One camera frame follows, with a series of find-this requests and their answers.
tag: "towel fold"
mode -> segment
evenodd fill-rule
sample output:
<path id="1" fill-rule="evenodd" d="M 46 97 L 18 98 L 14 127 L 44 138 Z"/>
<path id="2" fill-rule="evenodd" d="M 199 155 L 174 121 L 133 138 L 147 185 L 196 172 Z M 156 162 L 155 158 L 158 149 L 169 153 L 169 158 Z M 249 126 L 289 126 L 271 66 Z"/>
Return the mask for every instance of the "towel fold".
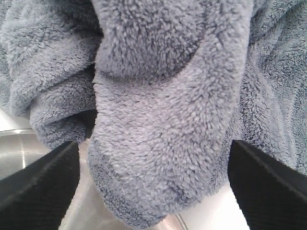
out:
<path id="1" fill-rule="evenodd" d="M 0 10 L 1 105 L 50 147 L 84 140 L 79 114 L 96 108 L 90 170 L 127 225 L 216 193 L 233 139 L 307 174 L 307 0 L 6 0 Z"/>
<path id="2" fill-rule="evenodd" d="M 92 4 L 10 2 L 0 31 L 8 67 L 1 70 L 2 106 L 15 116 L 29 118 L 39 139 L 50 148 L 65 141 L 82 142 L 86 125 L 76 114 L 95 109 L 93 64 L 101 41 Z"/>

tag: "towel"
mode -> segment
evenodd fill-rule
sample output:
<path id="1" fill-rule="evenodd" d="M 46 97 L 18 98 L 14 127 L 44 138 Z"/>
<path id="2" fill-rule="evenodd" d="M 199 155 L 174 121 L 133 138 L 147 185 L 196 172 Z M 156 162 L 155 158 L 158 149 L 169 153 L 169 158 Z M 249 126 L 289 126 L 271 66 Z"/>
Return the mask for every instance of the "towel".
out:
<path id="1" fill-rule="evenodd" d="M 306 0 L 6 0 L 0 9 L 2 106 L 29 117 L 50 147 L 84 140 L 84 112 L 96 109 L 91 174 L 134 229 L 215 194 L 233 139 L 307 174 Z"/>
<path id="2" fill-rule="evenodd" d="M 92 80 L 101 30 L 90 1 L 0 2 L 0 105 L 30 119 L 38 138 L 55 148 L 82 142 L 95 109 Z"/>
<path id="3" fill-rule="evenodd" d="M 227 182 L 241 139 L 306 174 L 306 0 L 93 0 L 89 165 L 135 229 Z"/>

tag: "stainless steel bowl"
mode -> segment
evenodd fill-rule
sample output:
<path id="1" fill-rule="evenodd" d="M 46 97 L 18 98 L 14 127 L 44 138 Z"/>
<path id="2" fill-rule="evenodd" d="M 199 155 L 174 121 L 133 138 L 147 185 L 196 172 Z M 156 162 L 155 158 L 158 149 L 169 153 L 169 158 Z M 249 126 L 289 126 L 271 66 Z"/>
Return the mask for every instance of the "stainless steel bowl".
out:
<path id="1" fill-rule="evenodd" d="M 81 178 L 60 230 L 130 230 L 104 206 L 86 164 L 87 146 L 80 145 Z M 0 179 L 31 164 L 50 150 L 31 129 L 0 132 Z M 180 216 L 170 215 L 148 230 L 187 230 Z"/>

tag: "white background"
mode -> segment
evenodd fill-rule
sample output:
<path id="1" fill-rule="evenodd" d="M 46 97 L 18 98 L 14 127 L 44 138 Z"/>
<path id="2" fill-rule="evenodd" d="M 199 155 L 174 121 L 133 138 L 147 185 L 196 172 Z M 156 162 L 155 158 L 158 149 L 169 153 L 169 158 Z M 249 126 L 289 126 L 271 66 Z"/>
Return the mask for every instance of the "white background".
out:
<path id="1" fill-rule="evenodd" d="M 30 124 L 0 110 L 0 131 L 19 128 L 30 128 Z M 182 212 L 181 216 L 189 230 L 249 230 L 228 184 L 218 194 Z"/>

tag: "fluffy towel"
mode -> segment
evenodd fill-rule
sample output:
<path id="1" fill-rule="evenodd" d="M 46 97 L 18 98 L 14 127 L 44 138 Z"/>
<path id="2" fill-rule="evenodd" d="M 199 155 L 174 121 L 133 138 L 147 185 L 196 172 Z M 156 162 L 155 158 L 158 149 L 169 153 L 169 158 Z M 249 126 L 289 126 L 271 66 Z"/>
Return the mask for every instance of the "fluffy towel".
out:
<path id="1" fill-rule="evenodd" d="M 307 174 L 306 27 L 306 0 L 13 0 L 4 105 L 58 145 L 94 90 L 94 181 L 143 229 L 218 191 L 232 139 Z"/>
<path id="2" fill-rule="evenodd" d="M 29 118 L 50 148 L 87 135 L 77 114 L 95 109 L 101 31 L 94 15 L 89 1 L 0 2 L 0 105 Z"/>

